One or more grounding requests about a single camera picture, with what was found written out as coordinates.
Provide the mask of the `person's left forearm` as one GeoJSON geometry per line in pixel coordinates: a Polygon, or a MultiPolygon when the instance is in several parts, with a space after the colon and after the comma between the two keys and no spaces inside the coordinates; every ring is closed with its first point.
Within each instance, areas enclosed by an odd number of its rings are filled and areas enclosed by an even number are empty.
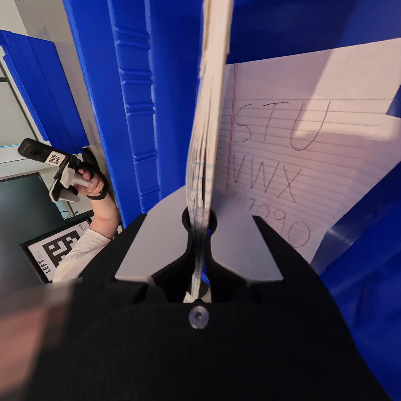
{"type": "Polygon", "coordinates": [[[111,196],[92,200],[93,219],[89,228],[56,268],[52,283],[76,279],[118,233],[121,222],[118,208],[111,196]]]}

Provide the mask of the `person's left hand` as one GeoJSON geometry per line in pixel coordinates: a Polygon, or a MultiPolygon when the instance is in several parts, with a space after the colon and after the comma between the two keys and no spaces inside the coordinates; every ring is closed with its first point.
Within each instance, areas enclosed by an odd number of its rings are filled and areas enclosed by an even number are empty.
{"type": "Polygon", "coordinates": [[[100,177],[98,174],[94,174],[93,176],[91,176],[91,172],[85,169],[79,169],[77,172],[82,176],[84,180],[92,182],[87,187],[75,183],[74,187],[78,191],[78,196],[89,196],[91,198],[99,197],[105,185],[103,178],[100,177]]]}

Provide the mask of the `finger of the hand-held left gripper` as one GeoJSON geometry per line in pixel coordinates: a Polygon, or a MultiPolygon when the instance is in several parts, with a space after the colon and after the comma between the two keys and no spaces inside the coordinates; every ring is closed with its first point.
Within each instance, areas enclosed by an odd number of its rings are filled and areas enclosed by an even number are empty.
{"type": "Polygon", "coordinates": [[[69,166],[65,167],[61,173],[61,177],[59,179],[60,184],[63,188],[69,188],[74,185],[76,171],[69,166]]]}
{"type": "Polygon", "coordinates": [[[57,203],[60,200],[73,203],[80,202],[78,190],[73,185],[65,188],[58,180],[54,180],[49,190],[49,197],[54,203],[57,203]]]}

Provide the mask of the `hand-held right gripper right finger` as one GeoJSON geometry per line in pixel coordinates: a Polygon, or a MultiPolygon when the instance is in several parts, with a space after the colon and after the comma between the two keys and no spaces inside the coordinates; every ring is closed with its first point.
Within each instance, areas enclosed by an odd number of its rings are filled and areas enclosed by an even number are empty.
{"type": "Polygon", "coordinates": [[[223,193],[212,197],[205,267],[212,302],[230,302],[238,289],[283,280],[253,216],[223,193]]]}

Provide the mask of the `blue plastic bin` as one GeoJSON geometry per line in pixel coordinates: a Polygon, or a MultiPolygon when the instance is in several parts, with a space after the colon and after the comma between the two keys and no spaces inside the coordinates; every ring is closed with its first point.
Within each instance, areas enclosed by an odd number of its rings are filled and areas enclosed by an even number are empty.
{"type": "Polygon", "coordinates": [[[89,146],[55,44],[0,31],[3,60],[44,141],[64,152],[89,146]]]}
{"type": "MultiPolygon", "coordinates": [[[[100,142],[123,211],[125,226],[150,201],[170,195],[184,184],[197,85],[202,36],[202,1],[63,1],[100,142]],[[142,31],[149,35],[149,70],[155,107],[152,168],[158,190],[142,195],[140,185],[123,189],[123,177],[133,176],[137,153],[133,123],[123,122],[128,95],[117,72],[128,51],[117,50],[117,39],[142,31]]],[[[234,1],[228,63],[378,43],[400,38],[400,1],[234,1]]],[[[340,292],[339,306],[352,328],[369,368],[393,400],[400,400],[400,163],[349,211],[335,217],[312,266],[325,284],[340,292]]]]}

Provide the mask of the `handwritten lined paper sheet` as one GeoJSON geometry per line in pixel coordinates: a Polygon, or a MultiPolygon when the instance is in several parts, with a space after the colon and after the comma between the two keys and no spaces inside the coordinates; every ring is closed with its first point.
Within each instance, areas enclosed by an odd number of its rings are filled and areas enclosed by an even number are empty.
{"type": "Polygon", "coordinates": [[[394,38],[226,66],[214,187],[312,262],[339,196],[325,173],[345,136],[400,133],[394,38]]]}

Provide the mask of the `white lined notepad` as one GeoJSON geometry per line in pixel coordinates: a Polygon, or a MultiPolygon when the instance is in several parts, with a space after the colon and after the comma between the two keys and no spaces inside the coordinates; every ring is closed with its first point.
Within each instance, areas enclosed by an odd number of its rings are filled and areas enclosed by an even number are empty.
{"type": "Polygon", "coordinates": [[[185,182],[195,255],[194,273],[188,298],[190,302],[199,298],[206,251],[233,7],[232,0],[203,2],[199,85],[185,182]]]}

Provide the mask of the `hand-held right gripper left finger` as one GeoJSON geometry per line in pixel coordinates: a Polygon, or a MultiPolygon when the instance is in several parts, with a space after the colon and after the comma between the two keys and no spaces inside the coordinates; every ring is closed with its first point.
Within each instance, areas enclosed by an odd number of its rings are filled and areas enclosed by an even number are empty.
{"type": "Polygon", "coordinates": [[[182,187],[146,214],[115,279],[158,287],[169,302],[183,302],[194,265],[186,188],[182,187]]]}

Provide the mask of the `black framed marker sign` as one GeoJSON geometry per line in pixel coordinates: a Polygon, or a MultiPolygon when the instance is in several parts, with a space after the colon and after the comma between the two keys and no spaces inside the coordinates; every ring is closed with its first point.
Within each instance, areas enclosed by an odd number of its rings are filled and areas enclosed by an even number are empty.
{"type": "Polygon", "coordinates": [[[41,284],[53,281],[57,267],[82,238],[91,222],[90,213],[84,213],[67,219],[61,228],[19,245],[41,284]]]}

